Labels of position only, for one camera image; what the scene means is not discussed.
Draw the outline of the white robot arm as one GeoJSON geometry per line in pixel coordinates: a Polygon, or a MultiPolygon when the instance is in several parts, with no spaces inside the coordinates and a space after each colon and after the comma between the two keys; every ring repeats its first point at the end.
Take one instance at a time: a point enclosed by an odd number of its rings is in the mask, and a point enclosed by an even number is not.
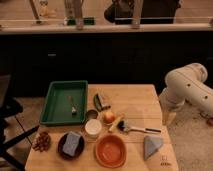
{"type": "Polygon", "coordinates": [[[204,84],[207,77],[207,69],[200,63],[191,63],[166,74],[166,87],[159,95],[163,125],[172,122],[185,101],[213,117],[213,88],[204,84]]]}

